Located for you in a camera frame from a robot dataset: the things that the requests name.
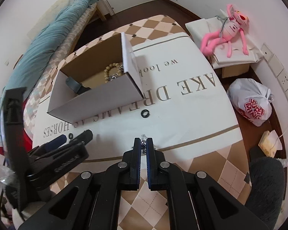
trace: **white plastic bag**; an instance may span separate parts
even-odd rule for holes
[[[236,79],[227,95],[237,112],[256,126],[261,126],[271,115],[271,90],[253,79]]]

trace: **blue blanket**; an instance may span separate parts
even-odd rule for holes
[[[51,55],[63,42],[88,6],[96,1],[98,0],[76,0],[73,5],[63,9],[54,21],[35,37],[3,89],[0,109],[5,91],[8,89],[26,87],[24,100],[27,99],[46,68]]]

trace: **black ring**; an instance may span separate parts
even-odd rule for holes
[[[148,118],[150,115],[149,110],[145,109],[143,111],[141,111],[141,116],[142,118]]]

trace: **plush toy head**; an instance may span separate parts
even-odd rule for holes
[[[249,24],[249,22],[250,22],[249,18],[246,15],[240,13],[240,11],[235,10],[233,14],[234,14],[233,16],[234,16],[235,20],[242,27],[246,27]]]

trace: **silver bolt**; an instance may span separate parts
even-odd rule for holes
[[[127,167],[127,163],[126,163],[126,162],[119,162],[119,163],[117,164],[117,166],[118,166],[119,168],[126,168],[126,167]]]
[[[161,166],[162,168],[168,168],[168,167],[170,166],[170,164],[169,164],[168,162],[162,162],[162,163],[160,164],[160,166]]]
[[[205,178],[207,176],[204,171],[198,171],[196,175],[198,178]]]
[[[90,177],[91,177],[91,173],[90,173],[90,172],[85,171],[85,172],[83,172],[83,173],[81,174],[81,178],[82,178],[82,179],[88,179],[88,178],[90,178]]]

